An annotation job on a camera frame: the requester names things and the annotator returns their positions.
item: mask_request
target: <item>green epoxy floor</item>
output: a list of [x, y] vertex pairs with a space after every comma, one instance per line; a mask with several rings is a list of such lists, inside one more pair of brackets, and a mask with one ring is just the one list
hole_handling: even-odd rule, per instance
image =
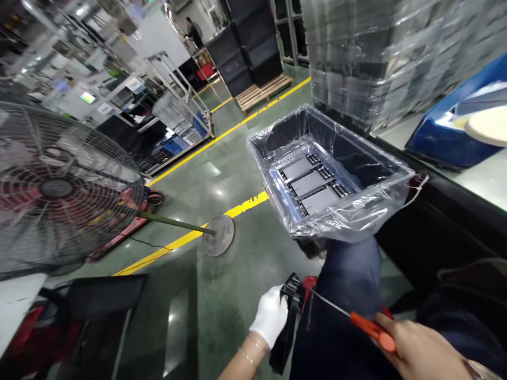
[[[295, 79], [293, 86], [308, 77], [304, 68], [284, 66], [284, 70]], [[212, 89], [201, 94], [210, 109], [230, 97], [222, 82], [215, 83], [213, 89], [218, 99]], [[154, 184], [153, 188], [166, 195], [159, 214], [202, 225], [261, 193], [261, 176], [246, 140], [305, 103], [312, 103], [310, 84]], [[231, 100], [213, 118], [219, 136], [245, 116]], [[199, 255], [198, 240], [194, 240], [139, 271], [148, 273], [149, 280], [128, 330], [118, 379], [217, 378], [244, 340], [261, 295], [283, 283], [292, 272], [300, 278], [318, 275], [323, 261], [305, 256], [278, 221], [269, 201], [236, 217], [234, 222], [236, 236], [224, 255], [215, 259]], [[135, 238], [167, 245], [186, 233], [152, 222]], [[155, 250], [130, 240], [97, 263], [51, 278], [48, 285], [75, 277], [109, 276]], [[382, 264], [382, 275], [384, 301], [389, 305], [409, 284], [387, 259]], [[280, 376], [271, 372], [266, 358], [257, 378]]]

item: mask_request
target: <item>gloved hand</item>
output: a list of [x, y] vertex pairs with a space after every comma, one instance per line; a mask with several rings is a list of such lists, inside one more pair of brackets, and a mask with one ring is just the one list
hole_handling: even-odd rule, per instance
[[282, 285], [272, 287], [260, 298], [255, 321], [250, 326], [250, 331], [255, 331], [262, 336], [269, 349], [275, 345], [289, 314], [287, 296], [280, 301], [281, 287]]

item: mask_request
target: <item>fan motor hub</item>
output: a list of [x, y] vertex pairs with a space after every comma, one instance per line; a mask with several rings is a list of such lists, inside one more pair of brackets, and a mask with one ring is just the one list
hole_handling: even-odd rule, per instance
[[74, 186], [66, 178], [52, 178], [43, 182], [39, 191], [46, 197], [58, 199], [72, 194]]

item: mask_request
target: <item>hand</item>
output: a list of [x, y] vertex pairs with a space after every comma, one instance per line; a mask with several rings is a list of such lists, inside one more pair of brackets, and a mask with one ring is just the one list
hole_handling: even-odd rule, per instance
[[377, 313], [374, 321], [395, 340], [396, 354], [379, 347], [405, 380], [464, 380], [470, 373], [461, 354], [433, 329], [411, 321], [393, 321]]
[[289, 314], [287, 296], [280, 300], [281, 287], [282, 285], [272, 287], [260, 298], [255, 321], [250, 326], [250, 331], [255, 331], [264, 338], [269, 349], [275, 345]]

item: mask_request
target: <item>white tabletop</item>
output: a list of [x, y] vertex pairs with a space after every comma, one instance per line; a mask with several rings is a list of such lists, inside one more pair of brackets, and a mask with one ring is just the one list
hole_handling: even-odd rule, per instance
[[36, 273], [0, 281], [0, 357], [4, 355], [47, 277], [46, 274]]

